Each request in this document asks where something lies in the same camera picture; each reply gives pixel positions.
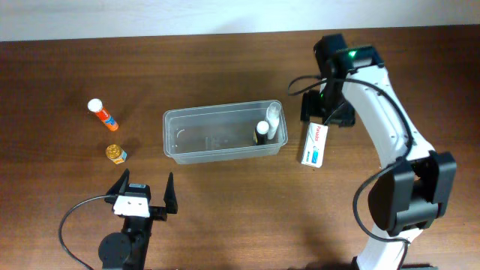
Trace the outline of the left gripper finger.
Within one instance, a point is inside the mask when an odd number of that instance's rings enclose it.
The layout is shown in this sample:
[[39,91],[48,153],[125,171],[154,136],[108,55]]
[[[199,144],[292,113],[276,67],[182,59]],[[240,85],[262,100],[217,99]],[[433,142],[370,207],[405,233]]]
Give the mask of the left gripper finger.
[[165,202],[165,208],[167,214],[177,214],[178,213],[178,202],[176,199],[176,192],[174,187],[174,176],[173,173],[169,173],[168,181],[166,184],[166,190],[163,196],[163,201]]
[[114,196],[121,195],[129,182],[130,170],[126,169],[120,176],[119,180],[106,192],[106,195]]

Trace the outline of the white Panadol box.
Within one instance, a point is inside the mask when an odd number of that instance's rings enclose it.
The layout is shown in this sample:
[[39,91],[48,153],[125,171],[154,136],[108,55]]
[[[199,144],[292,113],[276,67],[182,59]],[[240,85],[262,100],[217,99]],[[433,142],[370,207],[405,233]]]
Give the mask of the white Panadol box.
[[301,164],[315,168],[323,165],[328,131],[329,127],[322,124],[308,125]]

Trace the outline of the white spray bottle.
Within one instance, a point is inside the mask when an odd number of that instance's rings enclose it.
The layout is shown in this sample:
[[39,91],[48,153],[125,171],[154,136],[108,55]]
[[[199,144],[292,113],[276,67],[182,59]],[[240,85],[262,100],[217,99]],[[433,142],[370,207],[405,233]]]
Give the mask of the white spray bottle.
[[281,117],[281,105],[278,102],[273,102],[269,105],[265,114],[265,121],[268,122],[269,129],[267,138],[272,140],[278,129]]

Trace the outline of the dark bottle white cap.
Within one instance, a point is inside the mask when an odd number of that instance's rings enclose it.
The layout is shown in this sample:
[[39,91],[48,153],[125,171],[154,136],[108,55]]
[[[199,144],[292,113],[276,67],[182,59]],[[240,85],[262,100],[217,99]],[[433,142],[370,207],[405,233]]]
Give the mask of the dark bottle white cap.
[[253,140],[256,146],[265,145],[268,140],[269,123],[267,121],[259,121],[255,127]]

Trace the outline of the orange tube white cap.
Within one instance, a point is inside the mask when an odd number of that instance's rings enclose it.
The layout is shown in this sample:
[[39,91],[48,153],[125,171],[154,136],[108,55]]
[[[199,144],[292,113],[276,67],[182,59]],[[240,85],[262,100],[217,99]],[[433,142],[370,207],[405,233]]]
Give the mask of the orange tube white cap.
[[110,131],[117,131],[118,123],[112,115],[104,108],[103,103],[98,98],[93,98],[87,103],[88,110],[93,112]]

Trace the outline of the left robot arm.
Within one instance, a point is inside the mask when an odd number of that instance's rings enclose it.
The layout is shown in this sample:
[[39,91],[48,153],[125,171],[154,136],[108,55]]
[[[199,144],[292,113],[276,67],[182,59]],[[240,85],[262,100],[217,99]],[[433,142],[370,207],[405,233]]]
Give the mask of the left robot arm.
[[150,204],[151,189],[147,184],[129,182],[125,170],[106,192],[104,201],[112,205],[114,215],[124,219],[119,232],[105,236],[98,248],[103,269],[143,269],[155,221],[166,221],[167,215],[178,212],[174,176],[169,174],[163,195],[164,206]]

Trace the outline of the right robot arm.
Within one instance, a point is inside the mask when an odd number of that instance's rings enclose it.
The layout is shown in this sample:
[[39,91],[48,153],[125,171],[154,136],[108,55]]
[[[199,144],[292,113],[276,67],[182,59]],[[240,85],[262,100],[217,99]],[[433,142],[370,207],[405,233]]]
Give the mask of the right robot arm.
[[352,199],[354,218],[369,239],[350,267],[402,269],[413,240],[446,213],[456,161],[419,133],[373,46],[349,48],[341,34],[330,34],[313,52],[320,71],[316,84],[323,88],[299,92],[300,119],[351,127],[360,118],[380,161],[381,170]]

